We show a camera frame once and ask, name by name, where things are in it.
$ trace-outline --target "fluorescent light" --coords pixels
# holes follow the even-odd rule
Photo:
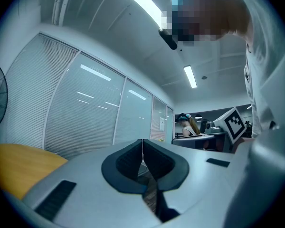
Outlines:
[[[87,96],[87,97],[90,97],[90,98],[94,98],[93,96],[90,96],[90,95],[86,95],[86,94],[84,94],[84,93],[81,93],[81,92],[79,92],[79,91],[77,91],[77,93],[78,93],[78,94],[81,94],[81,95],[84,95],[84,96]]]
[[[194,74],[193,74],[191,66],[184,67],[184,70],[185,70],[185,73],[186,73],[186,75],[187,75],[187,77],[189,79],[191,87],[192,88],[196,88],[197,85],[196,85],[196,82],[195,82],[195,78],[194,78]]]
[[[108,110],[108,108],[104,108],[104,107],[102,107],[102,106],[98,106],[98,107],[103,108],[103,109],[107,109],[107,110]]]
[[[140,95],[140,94],[136,93],[136,92],[135,92],[135,91],[133,91],[133,90],[129,90],[129,92],[130,92],[130,93],[132,93],[133,95],[138,96],[139,98],[141,98],[141,99],[143,99],[143,100],[146,100],[146,99],[147,99],[147,98],[143,97],[142,95]]]
[[[81,101],[81,100],[78,100],[78,101]],[[90,103],[88,103],[88,102],[85,102],[85,101],[81,101],[81,102],[84,102],[84,103],[90,104]]]
[[[107,76],[105,76],[105,75],[103,75],[103,74],[101,74],[101,73],[98,73],[97,71],[95,71],[95,70],[93,70],[93,69],[91,69],[91,68],[89,68],[89,67],[87,67],[87,66],[85,66],[85,65],[82,65],[82,64],[81,64],[80,67],[81,67],[82,69],[86,70],[86,71],[89,71],[89,72],[92,73],[92,74],[95,74],[95,75],[97,75],[97,76],[99,76],[99,77],[101,77],[101,78],[107,80],[107,81],[111,81],[111,79],[110,79],[109,77],[107,77]]]
[[[134,0],[138,3],[151,17],[155,23],[162,28],[162,12],[152,0]]]
[[[109,105],[113,105],[113,106],[119,107],[119,105],[115,105],[115,104],[112,104],[112,103],[109,103],[109,102],[106,102],[106,103],[109,104]]]

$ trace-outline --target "office room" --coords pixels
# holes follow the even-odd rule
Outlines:
[[[14,224],[249,227],[282,210],[276,2],[5,3],[0,203]]]

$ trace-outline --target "person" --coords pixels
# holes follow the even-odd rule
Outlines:
[[[184,137],[200,134],[199,128],[197,127],[195,121],[193,120],[190,114],[185,114],[185,113],[179,114],[175,122],[179,123],[179,125],[183,127],[182,135]]]
[[[252,137],[276,121],[283,123],[281,108],[268,85],[277,94],[277,87],[285,89],[285,26],[271,4],[267,0],[171,0],[171,4],[171,34],[176,40],[217,40],[227,34],[245,40],[244,79],[252,105]]]

